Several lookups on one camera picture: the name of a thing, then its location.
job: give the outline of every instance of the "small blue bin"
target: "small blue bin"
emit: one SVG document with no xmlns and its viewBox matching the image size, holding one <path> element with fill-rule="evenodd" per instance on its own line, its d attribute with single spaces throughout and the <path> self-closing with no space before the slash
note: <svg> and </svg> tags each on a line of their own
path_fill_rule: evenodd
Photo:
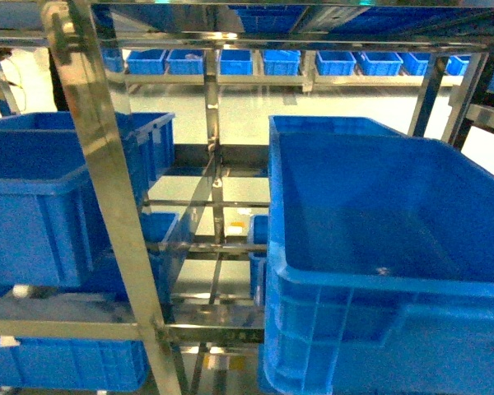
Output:
<svg viewBox="0 0 494 395">
<path fill-rule="evenodd" d="M 123 72 L 124 60 L 120 50 L 112 48 L 102 49 L 100 53 L 108 70 L 111 72 Z"/>
<path fill-rule="evenodd" d="M 355 59 L 366 76 L 397 76 L 403 65 L 395 52 L 359 52 Z"/>
<path fill-rule="evenodd" d="M 270 118 L 264 372 L 282 393 L 494 394 L 494 177 Z"/>
<path fill-rule="evenodd" d="M 203 74 L 203 51 L 198 49 L 174 49 L 166 62 L 170 74 Z"/>
<path fill-rule="evenodd" d="M 300 66 L 300 51 L 263 51 L 263 70 L 266 76 L 295 76 Z"/>
<path fill-rule="evenodd" d="M 357 61 L 351 52 L 319 51 L 316 68 L 321 76 L 351 76 Z"/>
<path fill-rule="evenodd" d="M 247 240 L 250 244 L 267 244 L 267 216 L 251 216 Z M 250 261 L 250 297 L 255 304 L 265 304 L 265 262 L 266 253 L 249 253 Z"/>
<path fill-rule="evenodd" d="M 408 74 L 411 76 L 424 76 L 428 61 L 430 60 L 429 53 L 399 53 L 403 60 L 403 65 Z"/>
<path fill-rule="evenodd" d="M 223 75 L 251 75 L 252 53 L 243 49 L 223 49 L 220 55 L 220 72 Z"/>
<path fill-rule="evenodd" d="M 165 74 L 165 62 L 168 51 L 151 49 L 132 51 L 126 58 L 130 74 Z"/>
<path fill-rule="evenodd" d="M 0 386 L 135 391 L 149 366 L 141 342 L 18 337 L 0 347 Z"/>
<path fill-rule="evenodd" d="M 463 76 L 467 71 L 470 55 L 452 56 L 446 67 L 451 76 Z"/>
</svg>

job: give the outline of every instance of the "white label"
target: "white label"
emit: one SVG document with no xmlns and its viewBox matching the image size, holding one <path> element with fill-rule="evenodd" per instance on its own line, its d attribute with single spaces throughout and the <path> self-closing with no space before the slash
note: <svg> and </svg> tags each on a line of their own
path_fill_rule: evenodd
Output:
<svg viewBox="0 0 494 395">
<path fill-rule="evenodd" d="M 20 342 L 14 336 L 0 336 L 0 347 L 18 347 Z"/>
</svg>

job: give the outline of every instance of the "bin handle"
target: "bin handle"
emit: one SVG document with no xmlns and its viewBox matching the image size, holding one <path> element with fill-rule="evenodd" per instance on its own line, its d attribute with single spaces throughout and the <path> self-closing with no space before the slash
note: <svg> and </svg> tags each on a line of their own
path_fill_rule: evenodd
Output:
<svg viewBox="0 0 494 395">
<path fill-rule="evenodd" d="M 441 322 L 448 324 L 457 323 L 460 331 L 464 334 L 472 334 L 484 341 L 494 342 L 494 309 L 483 309 L 463 306 L 439 306 L 434 304 L 403 304 L 399 306 L 397 314 L 392 318 L 389 324 L 378 338 L 370 341 L 355 342 L 361 346 L 368 347 L 385 347 L 389 338 L 394 332 L 401 332 L 408 320 L 428 320 L 439 319 Z M 489 323 L 484 328 L 475 328 L 469 326 L 469 323 Z"/>
<path fill-rule="evenodd" d="M 443 318 L 494 322 L 494 309 L 434 304 L 404 304 L 398 311 L 394 328 L 402 329 L 407 318 Z"/>
<path fill-rule="evenodd" d="M 404 304 L 392 322 L 392 331 L 400 332 L 409 319 L 439 319 L 447 323 L 459 323 L 460 331 L 494 341 L 494 332 L 492 332 L 494 330 L 494 308 Z M 491 325 L 476 328 L 468 325 L 469 323 L 489 323 Z"/>
</svg>

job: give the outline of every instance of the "stainless steel shelving rack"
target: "stainless steel shelving rack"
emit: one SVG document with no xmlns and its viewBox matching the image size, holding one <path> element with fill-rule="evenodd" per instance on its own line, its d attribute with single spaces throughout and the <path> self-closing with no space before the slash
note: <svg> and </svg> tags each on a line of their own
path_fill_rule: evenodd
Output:
<svg viewBox="0 0 494 395">
<path fill-rule="evenodd" d="M 16 7 L 33 4 L 33 0 L 16 0 Z M 224 207 L 266 207 L 255 202 L 225 202 L 222 179 L 227 176 L 259 177 L 266 175 L 266 146 L 232 146 L 220 143 L 218 87 L 227 83 L 217 71 L 216 51 L 232 49 L 301 49 L 305 51 L 306 72 L 313 72 L 311 51 L 394 50 L 430 52 L 431 61 L 422 79 L 412 124 L 411 136 L 423 136 L 437 92 L 442 85 L 448 57 L 454 53 L 474 53 L 461 87 L 454 98 L 454 108 L 443 136 L 458 149 L 464 144 L 471 126 L 494 132 L 494 94 L 487 86 L 494 73 L 494 34 L 445 35 L 443 27 L 466 21 L 447 21 L 438 26 L 408 34 L 396 35 L 331 35 L 317 26 L 325 23 L 330 10 L 350 6 L 344 23 L 360 14 L 365 7 L 474 7 L 485 12 L 473 18 L 475 22 L 494 16 L 494 0 L 300 0 L 307 11 L 320 6 L 325 12 L 306 24 L 310 30 L 290 34 L 243 34 L 205 32 L 121 32 L 113 26 L 101 25 L 94 18 L 93 7 L 125 3 L 159 3 L 157 0 L 39 0 L 36 3 L 43 30 L 0 29 L 0 46 L 46 46 L 53 52 L 63 82 L 72 116 L 77 127 L 84 156 L 95 186 L 100 208 L 110 233 L 123 280 L 128 290 L 130 306 L 105 302 L 106 311 L 113 313 L 95 321 L 75 317 L 72 311 L 88 309 L 87 302 L 48 310 L 47 300 L 0 299 L 0 336 L 15 337 L 75 337 L 93 339 L 142 340 L 156 386 L 162 394 L 196 393 L 203 356 L 211 346 L 224 346 L 223 355 L 242 352 L 245 343 L 263 342 L 263 309 L 237 304 L 217 304 L 217 277 L 223 259 L 245 259 L 249 251 L 264 251 L 263 245 L 247 245 L 244 239 L 226 238 Z M 202 7 L 209 26 L 214 26 L 216 6 L 230 4 L 295 4 L 296 0 L 169 0 L 156 7 L 193 5 Z M 204 75 L 207 117 L 207 144 L 178 145 L 175 164 L 170 175 L 201 177 L 190 201 L 148 201 L 145 205 L 178 205 L 186 207 L 184 216 L 192 221 L 195 231 L 204 207 L 211 207 L 214 216 L 214 237 L 192 239 L 177 245 L 160 245 L 162 249 L 189 249 L 191 257 L 213 258 L 216 270 L 207 305 L 176 304 L 161 306 L 157 298 L 147 246 L 142 237 L 138 209 L 119 137 L 121 128 L 132 127 L 132 115 L 127 95 L 127 76 L 105 70 L 100 48 L 197 48 L 204 49 Z M 0 111 L 3 115 L 18 114 L 9 85 L 0 68 Z M 115 113 L 126 115 L 118 124 Z M 193 382 L 186 379 L 179 345 L 196 342 L 198 362 Z M 218 370 L 216 393 L 222 393 L 224 374 Z"/>
</svg>

